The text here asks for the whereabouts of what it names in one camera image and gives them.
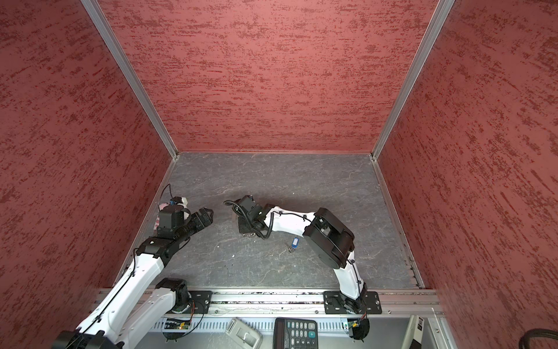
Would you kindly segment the blue key tag with key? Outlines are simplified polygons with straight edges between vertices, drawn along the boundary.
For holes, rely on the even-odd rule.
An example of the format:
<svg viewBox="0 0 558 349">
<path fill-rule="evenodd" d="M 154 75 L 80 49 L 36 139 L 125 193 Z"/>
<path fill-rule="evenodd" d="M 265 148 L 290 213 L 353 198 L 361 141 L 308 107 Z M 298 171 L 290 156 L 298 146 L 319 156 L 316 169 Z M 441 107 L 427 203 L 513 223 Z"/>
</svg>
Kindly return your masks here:
<svg viewBox="0 0 558 349">
<path fill-rule="evenodd" d="M 299 246 L 299 238 L 295 237 L 293 238 L 292 242 L 290 244 L 288 244 L 288 249 L 290 253 L 293 253 L 297 250 L 298 246 Z"/>
</svg>

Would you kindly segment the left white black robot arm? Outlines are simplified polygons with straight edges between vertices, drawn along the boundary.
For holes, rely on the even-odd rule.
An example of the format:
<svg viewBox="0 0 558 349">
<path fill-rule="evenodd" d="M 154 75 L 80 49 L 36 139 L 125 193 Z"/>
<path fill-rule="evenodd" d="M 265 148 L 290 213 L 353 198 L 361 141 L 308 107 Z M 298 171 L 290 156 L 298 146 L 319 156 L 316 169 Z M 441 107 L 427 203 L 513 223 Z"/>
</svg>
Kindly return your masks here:
<svg viewBox="0 0 558 349">
<path fill-rule="evenodd" d="M 196 301 L 183 279 L 162 279 L 140 305 L 145 291 L 191 237 L 214 221 L 211 209 L 190 212 L 173 200 L 159 214 L 155 236 L 134 252 L 132 264 L 105 299 L 73 331 L 62 331 L 53 348 L 135 348 L 165 314 L 205 314 L 205 302 Z"/>
</svg>

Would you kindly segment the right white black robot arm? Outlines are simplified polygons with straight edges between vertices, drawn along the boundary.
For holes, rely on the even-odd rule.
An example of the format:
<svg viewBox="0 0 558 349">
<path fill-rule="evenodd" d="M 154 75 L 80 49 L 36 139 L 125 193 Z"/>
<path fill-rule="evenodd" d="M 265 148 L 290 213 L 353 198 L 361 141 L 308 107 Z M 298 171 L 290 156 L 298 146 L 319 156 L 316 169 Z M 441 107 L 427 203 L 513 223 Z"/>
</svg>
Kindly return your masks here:
<svg viewBox="0 0 558 349">
<path fill-rule="evenodd" d="M 339 283 L 341 305 L 350 314 L 366 314 L 367 286 L 356 266 L 355 235 L 326 208 L 316 212 L 295 212 L 280 206 L 255 202 L 252 196 L 226 200 L 238 215 L 240 234 L 254 234 L 266 240 L 273 233 L 291 234 L 305 240 L 312 251 L 334 270 Z"/>
</svg>

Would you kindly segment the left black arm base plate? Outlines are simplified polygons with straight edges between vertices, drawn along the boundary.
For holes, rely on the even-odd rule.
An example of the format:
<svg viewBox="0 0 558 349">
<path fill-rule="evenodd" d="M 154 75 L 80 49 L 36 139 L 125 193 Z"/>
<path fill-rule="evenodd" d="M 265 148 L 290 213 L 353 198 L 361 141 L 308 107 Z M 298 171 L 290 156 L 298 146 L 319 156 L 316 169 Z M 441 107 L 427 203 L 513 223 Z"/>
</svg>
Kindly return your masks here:
<svg viewBox="0 0 558 349">
<path fill-rule="evenodd" d="M 176 303 L 171 309 L 172 314 L 207 314 L 212 301 L 212 291 L 188 291 L 178 293 Z"/>
</svg>

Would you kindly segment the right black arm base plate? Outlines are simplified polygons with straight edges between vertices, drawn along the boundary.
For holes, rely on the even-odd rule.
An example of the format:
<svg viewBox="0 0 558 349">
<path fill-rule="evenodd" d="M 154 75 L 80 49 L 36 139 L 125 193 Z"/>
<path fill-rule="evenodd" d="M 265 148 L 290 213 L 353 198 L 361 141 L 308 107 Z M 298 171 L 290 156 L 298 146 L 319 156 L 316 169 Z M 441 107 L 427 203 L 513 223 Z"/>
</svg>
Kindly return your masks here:
<svg viewBox="0 0 558 349">
<path fill-rule="evenodd" d="M 326 314 L 382 314 L 382 304 L 377 292 L 365 290 L 354 300 L 341 292 L 326 291 L 323 293 L 323 301 Z"/>
</svg>

